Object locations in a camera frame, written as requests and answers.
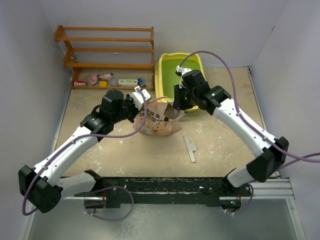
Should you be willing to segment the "grey metal litter scoop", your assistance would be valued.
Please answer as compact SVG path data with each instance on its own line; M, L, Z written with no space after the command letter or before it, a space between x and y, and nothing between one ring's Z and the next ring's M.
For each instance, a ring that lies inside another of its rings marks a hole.
M168 103L163 114L168 119L176 119L179 116L179 111Z

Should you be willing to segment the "pink cat litter bag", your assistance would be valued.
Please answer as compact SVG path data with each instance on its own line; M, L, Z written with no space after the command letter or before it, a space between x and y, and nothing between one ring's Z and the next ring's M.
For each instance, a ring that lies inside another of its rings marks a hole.
M141 134L151 136L169 136L182 129L179 121L187 113L179 110L174 113L175 118L168 118L165 111L168 108L173 112L173 103L166 100L166 96L158 97L147 103L147 118L142 128L138 131Z

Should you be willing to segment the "white bag sealing clip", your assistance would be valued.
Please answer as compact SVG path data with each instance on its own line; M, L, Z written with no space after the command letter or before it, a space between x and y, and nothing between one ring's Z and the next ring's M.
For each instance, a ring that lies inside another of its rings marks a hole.
M186 148L187 148L187 152L188 152L190 161L192 163L195 163L196 162L196 158L194 156L194 152L197 150L197 146L196 146L196 144L194 142L190 142L190 140L189 140L187 135L184 135L183 139L184 139L184 142L185 142L185 145L186 145Z

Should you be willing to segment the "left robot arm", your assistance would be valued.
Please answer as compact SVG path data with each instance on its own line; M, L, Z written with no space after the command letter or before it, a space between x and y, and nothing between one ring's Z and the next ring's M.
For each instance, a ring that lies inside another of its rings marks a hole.
M134 122L141 110L146 110L151 96L146 89L135 87L124 95L119 90L109 90L76 128L75 132L51 155L33 167L23 166L18 171L19 191L23 195L22 214L29 215L26 204L30 202L42 213L51 211L60 200L88 192L98 196L103 191L99 176L92 170L64 177L66 170L87 150L110 132L118 122Z

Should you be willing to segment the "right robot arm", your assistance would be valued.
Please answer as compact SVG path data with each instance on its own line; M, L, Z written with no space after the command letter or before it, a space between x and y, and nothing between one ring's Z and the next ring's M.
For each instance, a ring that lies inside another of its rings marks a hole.
M225 176L222 190L226 195L235 195L242 185L253 181L264 183L285 163L283 151L289 148L285 137L275 137L236 109L231 95L219 85L210 87L200 70L177 67L175 73L180 82L174 86L174 109L189 110L197 106L207 111L227 125L254 156L254 160Z

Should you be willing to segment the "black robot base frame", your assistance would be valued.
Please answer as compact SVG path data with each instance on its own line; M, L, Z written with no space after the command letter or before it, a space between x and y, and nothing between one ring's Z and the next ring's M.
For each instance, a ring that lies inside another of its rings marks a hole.
M205 205L239 208L241 197L250 197L249 184L235 188L223 177L119 177L94 175L93 189L76 194L97 198L106 208L122 204Z

